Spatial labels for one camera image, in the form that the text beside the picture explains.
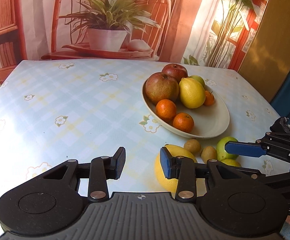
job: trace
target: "bookshelf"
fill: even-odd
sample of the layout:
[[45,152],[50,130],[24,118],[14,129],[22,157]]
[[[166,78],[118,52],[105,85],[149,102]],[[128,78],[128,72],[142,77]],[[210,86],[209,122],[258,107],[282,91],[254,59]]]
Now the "bookshelf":
[[0,0],[0,83],[26,57],[20,0]]

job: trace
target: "green apple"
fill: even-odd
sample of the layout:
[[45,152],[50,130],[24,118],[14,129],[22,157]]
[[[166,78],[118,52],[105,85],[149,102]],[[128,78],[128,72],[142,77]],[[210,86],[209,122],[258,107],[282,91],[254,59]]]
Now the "green apple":
[[203,86],[203,88],[205,87],[205,81],[203,80],[202,77],[196,76],[196,75],[192,75],[192,76],[190,76],[190,78],[193,78],[193,79],[197,80]]
[[234,137],[225,137],[225,138],[222,138],[218,143],[217,143],[217,146],[216,146],[216,151],[217,151],[217,159],[219,161],[222,161],[222,160],[225,160],[225,159],[232,159],[232,160],[236,160],[238,155],[236,154],[230,154],[228,152],[225,151],[225,144],[228,142],[228,141],[235,141],[235,142],[238,142],[238,140]]
[[232,160],[232,159],[225,159],[225,160],[222,160],[222,163],[225,163],[229,166],[235,166],[235,167],[241,167],[240,163],[235,161],[235,160]]

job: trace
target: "metal pin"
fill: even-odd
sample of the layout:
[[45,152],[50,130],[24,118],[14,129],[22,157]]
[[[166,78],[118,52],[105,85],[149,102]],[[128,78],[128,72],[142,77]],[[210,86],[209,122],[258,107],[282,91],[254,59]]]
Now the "metal pin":
[[104,191],[96,190],[93,191],[90,196],[95,199],[101,199],[106,197],[106,193]]
[[178,193],[178,196],[181,198],[191,198],[194,196],[194,193],[188,190],[184,190]]

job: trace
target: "fruit bowl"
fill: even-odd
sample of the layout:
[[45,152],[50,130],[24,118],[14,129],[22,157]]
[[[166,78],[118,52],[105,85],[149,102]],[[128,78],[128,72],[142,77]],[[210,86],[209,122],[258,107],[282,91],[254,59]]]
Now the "fruit bowl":
[[187,113],[192,116],[195,126],[191,133],[186,133],[172,127],[169,123],[164,122],[156,115],[156,106],[147,98],[145,93],[145,83],[142,87],[142,98],[149,112],[155,117],[157,122],[165,127],[167,130],[186,138],[202,138],[208,139],[221,135],[229,126],[229,112],[226,104],[221,97],[205,85],[205,90],[213,92],[215,103],[211,106],[200,106],[195,109],[185,107],[180,100],[175,102],[177,113]]

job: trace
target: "white plant pot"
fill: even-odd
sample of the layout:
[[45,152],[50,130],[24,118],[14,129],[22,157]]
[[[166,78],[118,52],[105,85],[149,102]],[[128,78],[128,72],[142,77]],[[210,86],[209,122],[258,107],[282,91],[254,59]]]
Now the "white plant pot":
[[127,31],[111,31],[87,28],[90,49],[119,51]]

